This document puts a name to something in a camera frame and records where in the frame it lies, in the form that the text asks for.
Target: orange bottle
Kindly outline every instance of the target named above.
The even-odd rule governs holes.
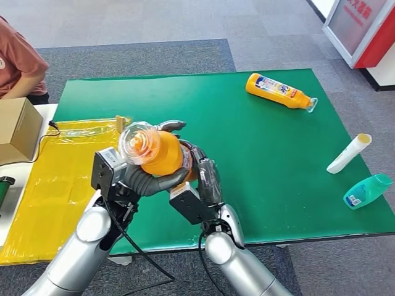
[[[174,134],[158,131],[144,121],[134,122],[124,129],[118,149],[129,163],[141,165],[150,174],[165,176],[181,167],[190,169],[186,181],[195,180],[190,150],[181,144]]]
[[[247,80],[245,90],[250,94],[280,103],[289,108],[306,109],[309,113],[313,112],[318,102],[316,97],[308,97],[298,89],[258,73],[253,73]]]

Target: yellow plastic bag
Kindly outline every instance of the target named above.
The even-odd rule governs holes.
[[[60,135],[42,140],[40,156],[0,252],[0,264],[53,259],[94,193],[91,187],[94,152],[116,147],[119,135],[116,119],[57,125]]]

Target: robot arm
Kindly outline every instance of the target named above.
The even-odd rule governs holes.
[[[159,130],[180,130],[182,121],[165,121]],[[138,210],[141,196],[149,196],[181,183],[188,170],[154,178],[140,166],[128,165],[114,148],[94,155],[91,199],[76,229],[47,269],[23,296],[79,296],[85,290],[113,246]]]
[[[221,194],[215,163],[190,143],[199,175],[196,191],[189,183],[171,191],[170,204],[191,224],[202,224],[206,255],[239,296],[292,296],[254,254],[244,247],[239,217]]]

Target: plastic bottle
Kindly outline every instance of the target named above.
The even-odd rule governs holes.
[[[0,177],[0,208],[5,200],[7,191],[8,191],[8,188],[14,183],[15,179],[12,177]]]
[[[337,174],[349,164],[353,158],[357,156],[363,149],[372,143],[372,136],[369,134],[358,134],[348,144],[344,150],[336,157],[333,162],[326,168],[331,174]]]
[[[129,163],[141,165],[155,176],[170,175],[181,167],[190,169],[186,181],[195,180],[190,151],[174,134],[158,131],[144,121],[134,122],[122,131],[118,149]]]
[[[355,210],[375,201],[392,183],[387,175],[377,174],[356,183],[347,191],[343,200],[347,207]]]
[[[298,89],[258,73],[253,73],[247,80],[245,90],[250,94],[280,103],[289,108],[306,109],[309,113],[313,112],[318,102],[316,97],[308,97]]]

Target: person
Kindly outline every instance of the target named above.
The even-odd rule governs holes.
[[[0,16],[0,99],[26,97],[48,104],[44,81],[48,65],[23,36]]]

